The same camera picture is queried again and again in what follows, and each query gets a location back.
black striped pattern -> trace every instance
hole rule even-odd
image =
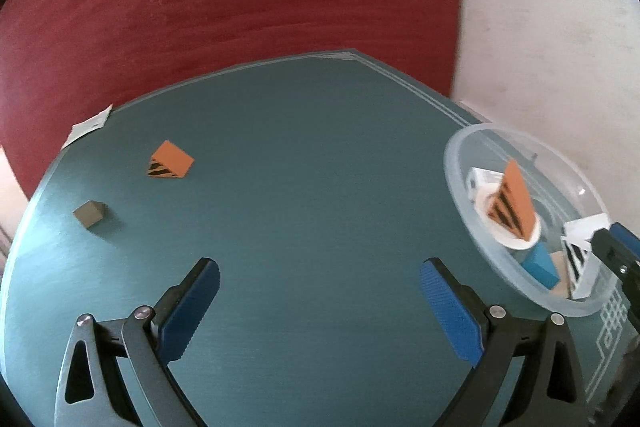
[[[502,182],[500,191],[496,194],[488,214],[494,221],[502,223],[504,227],[513,232],[513,235],[524,238],[524,230],[518,219],[518,214],[513,210],[511,191],[506,182]]]
[[[147,176],[152,176],[154,178],[177,178],[178,174],[174,174],[160,162],[155,160],[151,160],[148,170],[146,171]]]

white decorative pattern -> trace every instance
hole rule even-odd
[[[602,328],[596,339],[596,347],[600,352],[600,363],[587,384],[585,390],[587,401],[593,398],[602,377],[604,377],[604,374],[607,372],[607,368],[609,367],[613,354],[616,352],[626,322],[626,306],[618,288],[613,291],[609,300],[602,307],[600,318],[602,319]]]

gray block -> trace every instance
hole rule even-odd
[[[106,204],[100,203],[100,201],[89,200],[74,210],[74,216],[88,229],[104,217],[106,206]]]

white paper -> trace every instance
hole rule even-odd
[[[64,149],[70,143],[75,142],[79,137],[82,137],[85,134],[90,133],[91,131],[95,131],[96,129],[100,129],[101,127],[104,127],[104,122],[106,122],[107,118],[109,118],[111,107],[113,107],[113,104],[107,107],[107,109],[105,109],[104,111],[100,111],[97,115],[92,116],[88,120],[84,120],[83,122],[76,123],[74,126],[72,126],[69,136],[66,138],[64,145],[60,149]]]
[[[488,171],[471,167],[469,174],[466,176],[466,193],[471,201],[476,199],[478,188],[491,183],[500,183],[504,174],[501,172]]]

blue gripper pad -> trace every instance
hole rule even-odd
[[[484,351],[481,327],[431,260],[422,263],[420,287],[458,358],[476,367]]]
[[[211,301],[220,289],[220,268],[215,261],[202,258],[178,286],[172,286],[156,305],[166,311],[158,327],[156,355],[166,365],[184,354]]]
[[[638,236],[620,223],[614,223],[611,225],[609,232],[614,238],[620,241],[620,243],[631,250],[631,253],[640,259],[640,239]]]

